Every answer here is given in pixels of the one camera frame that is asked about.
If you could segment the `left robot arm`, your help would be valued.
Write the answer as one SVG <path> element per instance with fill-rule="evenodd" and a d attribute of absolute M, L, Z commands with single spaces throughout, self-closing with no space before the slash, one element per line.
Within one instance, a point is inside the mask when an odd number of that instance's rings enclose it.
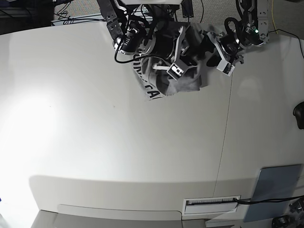
<path fill-rule="evenodd" d="M 236 8 L 240 19 L 227 17 L 222 32 L 203 30 L 203 53 L 212 54 L 206 65 L 229 75 L 237 63 L 244 63 L 243 54 L 247 49 L 267 44 L 267 7 L 267 0 L 237 0 Z"/>

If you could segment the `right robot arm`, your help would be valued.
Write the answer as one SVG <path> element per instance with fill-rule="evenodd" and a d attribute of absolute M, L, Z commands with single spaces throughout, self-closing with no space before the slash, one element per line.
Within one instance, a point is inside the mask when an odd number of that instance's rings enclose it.
<path fill-rule="evenodd" d="M 180 0 L 99 0 L 113 40 L 114 60 L 142 71 L 181 72 L 189 65 L 188 24 L 178 22 Z"/>

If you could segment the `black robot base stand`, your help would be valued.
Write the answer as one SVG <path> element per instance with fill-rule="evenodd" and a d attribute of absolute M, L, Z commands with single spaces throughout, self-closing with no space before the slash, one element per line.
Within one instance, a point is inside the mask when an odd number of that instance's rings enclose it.
<path fill-rule="evenodd" d="M 202 23 L 205 16 L 204 1 L 199 0 L 123 0 L 122 5 L 131 14 L 130 21 L 148 28 L 153 23 Z"/>

